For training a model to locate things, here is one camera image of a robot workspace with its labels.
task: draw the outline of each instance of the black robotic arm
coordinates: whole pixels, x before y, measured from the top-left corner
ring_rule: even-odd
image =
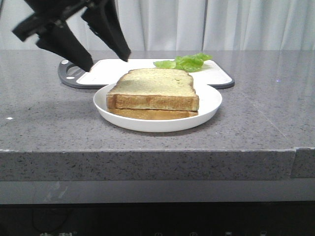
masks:
[[[90,29],[117,56],[127,61],[130,49],[117,17],[115,0],[24,0],[34,11],[22,21],[13,33],[25,41],[38,34],[36,45],[71,61],[85,71],[90,71],[93,59],[74,36],[66,20],[86,7],[82,19]]]

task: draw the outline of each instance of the bread slice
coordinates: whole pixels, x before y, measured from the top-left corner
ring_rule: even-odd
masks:
[[[108,109],[110,113],[135,119],[181,119],[198,115],[197,111],[168,111],[151,109]]]
[[[199,97],[192,76],[176,69],[135,69],[108,92],[109,109],[197,111]]]

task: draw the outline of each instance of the gray countertop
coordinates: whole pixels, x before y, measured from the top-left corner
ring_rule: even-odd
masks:
[[[132,52],[131,58],[193,53]],[[315,177],[315,51],[206,53],[235,80],[219,90],[215,116],[184,131],[143,133],[103,119],[93,104],[96,90],[62,84],[59,56],[0,51],[0,180]]]

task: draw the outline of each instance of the lettuce leaf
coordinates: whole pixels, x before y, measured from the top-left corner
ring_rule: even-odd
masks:
[[[163,69],[179,69],[187,72],[196,72],[201,70],[203,62],[212,59],[211,55],[198,53],[195,55],[187,55],[183,57],[175,57],[174,60],[155,61],[153,64],[157,68]]]

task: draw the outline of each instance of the white curtain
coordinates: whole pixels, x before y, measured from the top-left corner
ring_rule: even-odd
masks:
[[[315,50],[315,0],[116,0],[126,41],[138,50]],[[79,14],[67,22],[87,50],[109,50]],[[32,13],[4,0],[0,49],[37,49],[11,32]]]

